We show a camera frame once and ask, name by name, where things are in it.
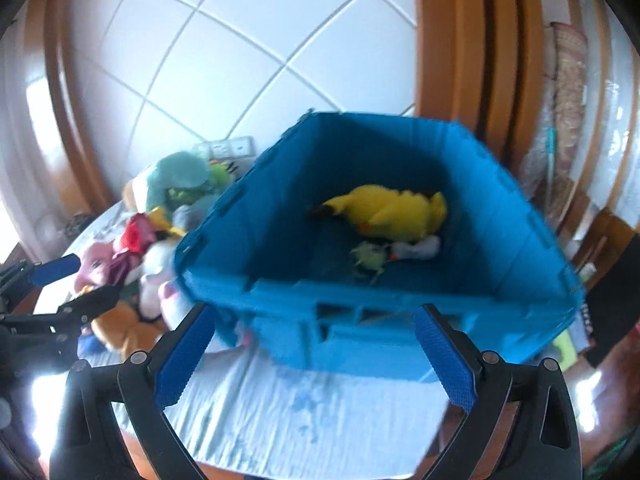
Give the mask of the orange wooden door frame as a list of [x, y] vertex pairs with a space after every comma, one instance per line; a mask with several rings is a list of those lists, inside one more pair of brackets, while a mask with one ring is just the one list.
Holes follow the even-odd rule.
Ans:
[[456, 120], [510, 171], [544, 93], [541, 0], [416, 0], [416, 114]]

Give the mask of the orange brown plush toy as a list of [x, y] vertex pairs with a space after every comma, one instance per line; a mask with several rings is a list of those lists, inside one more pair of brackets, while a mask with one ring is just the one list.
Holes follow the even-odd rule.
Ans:
[[91, 321], [96, 338], [123, 361], [136, 351], [149, 352], [168, 327], [160, 315], [145, 318], [141, 312], [139, 284], [133, 282], [120, 291], [120, 298], [111, 308]]

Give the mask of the teal green plush toy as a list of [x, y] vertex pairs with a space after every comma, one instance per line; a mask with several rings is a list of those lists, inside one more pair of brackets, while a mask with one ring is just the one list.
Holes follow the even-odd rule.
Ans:
[[216, 200], [236, 180], [238, 165], [231, 159], [209, 159], [181, 151], [163, 157], [130, 181], [137, 212], [162, 207], [174, 212], [199, 200]]

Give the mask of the small green plush toy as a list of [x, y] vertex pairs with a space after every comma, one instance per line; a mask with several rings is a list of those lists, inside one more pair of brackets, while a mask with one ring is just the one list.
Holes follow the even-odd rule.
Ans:
[[361, 242], [349, 253], [355, 274], [360, 278], [368, 278], [375, 282], [384, 272], [390, 253], [386, 245]]

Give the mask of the white plush toy in crate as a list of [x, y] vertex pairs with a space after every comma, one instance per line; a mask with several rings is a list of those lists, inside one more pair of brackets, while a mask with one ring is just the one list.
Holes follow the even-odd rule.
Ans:
[[440, 251], [440, 238], [429, 235], [420, 242], [393, 242], [390, 244], [390, 260], [431, 260]]

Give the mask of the red pink plush toy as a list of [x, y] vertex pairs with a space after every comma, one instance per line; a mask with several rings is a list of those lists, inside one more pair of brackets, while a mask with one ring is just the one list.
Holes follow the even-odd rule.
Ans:
[[146, 214], [134, 214], [127, 220], [124, 232], [117, 241], [117, 251], [144, 256], [156, 242], [156, 231], [149, 217]]

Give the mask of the white wall socket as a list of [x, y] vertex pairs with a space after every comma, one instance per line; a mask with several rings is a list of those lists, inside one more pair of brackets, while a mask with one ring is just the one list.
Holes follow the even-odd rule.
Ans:
[[255, 143], [251, 136], [201, 142], [192, 148], [192, 152], [209, 160], [246, 159], [256, 156]]

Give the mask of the blue plastic storage crate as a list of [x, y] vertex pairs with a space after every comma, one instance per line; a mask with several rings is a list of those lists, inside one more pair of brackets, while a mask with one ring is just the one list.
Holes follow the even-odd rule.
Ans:
[[520, 187], [455, 122], [310, 113], [183, 237], [177, 283], [279, 363], [434, 375], [413, 317], [432, 304], [524, 363], [574, 321], [584, 285]]

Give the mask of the yellow striped plush toy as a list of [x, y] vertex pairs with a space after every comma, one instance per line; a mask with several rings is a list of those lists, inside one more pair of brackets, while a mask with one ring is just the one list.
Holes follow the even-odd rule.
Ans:
[[326, 200], [311, 218], [341, 217], [361, 235], [392, 242], [417, 243], [444, 224], [448, 206], [442, 193], [427, 197], [367, 184]]

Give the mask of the pink printed plush toy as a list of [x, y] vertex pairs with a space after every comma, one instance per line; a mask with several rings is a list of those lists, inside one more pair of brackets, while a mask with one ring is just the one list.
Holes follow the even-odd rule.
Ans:
[[115, 252], [113, 243], [94, 242], [80, 258], [74, 291], [85, 287], [124, 284], [137, 259], [130, 252]]

